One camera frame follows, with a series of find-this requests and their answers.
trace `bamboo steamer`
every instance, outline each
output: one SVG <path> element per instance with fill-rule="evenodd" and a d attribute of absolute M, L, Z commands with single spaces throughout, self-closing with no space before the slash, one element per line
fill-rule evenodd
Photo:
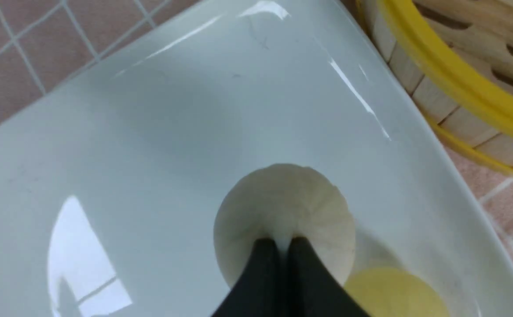
<path fill-rule="evenodd" d="M 513 175 L 513 0 L 363 0 L 359 8 L 439 138 Z"/>

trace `tiled table surface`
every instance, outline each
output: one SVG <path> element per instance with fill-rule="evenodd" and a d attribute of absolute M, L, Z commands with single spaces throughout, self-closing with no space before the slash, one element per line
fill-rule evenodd
<path fill-rule="evenodd" d="M 196 0 L 0 0 L 0 123 Z M 513 259 L 513 179 L 447 149 Z"/>

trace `yellow steamer rim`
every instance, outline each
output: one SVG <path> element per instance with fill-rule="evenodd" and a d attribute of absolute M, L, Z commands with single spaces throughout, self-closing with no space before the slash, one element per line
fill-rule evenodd
<path fill-rule="evenodd" d="M 362 2 L 357 1 L 359 9 Z M 436 86 L 455 102 L 513 138 L 513 96 L 478 74 L 432 30 L 411 0 L 377 0 L 377 9 L 399 45 Z M 360 18 L 363 21 L 363 10 Z M 468 146 L 425 115 L 434 132 L 452 149 L 490 168 L 513 175 L 513 167 Z"/>

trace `plate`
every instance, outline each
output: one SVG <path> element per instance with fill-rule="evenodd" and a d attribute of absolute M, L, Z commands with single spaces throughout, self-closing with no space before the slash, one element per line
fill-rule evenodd
<path fill-rule="evenodd" d="M 208 316 L 213 222 L 249 172 L 311 166 L 453 317 L 513 316 L 513 265 L 339 2 L 207 0 L 0 126 L 0 317 Z"/>

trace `white rectangular plate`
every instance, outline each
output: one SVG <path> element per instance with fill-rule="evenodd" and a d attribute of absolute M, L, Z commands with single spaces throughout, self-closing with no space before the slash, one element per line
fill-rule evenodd
<path fill-rule="evenodd" d="M 0 317 L 209 316 L 213 221 L 277 162 L 337 185 L 355 269 L 399 265 L 452 317 L 513 316 L 513 265 L 334 1 L 209 0 L 0 126 Z"/>

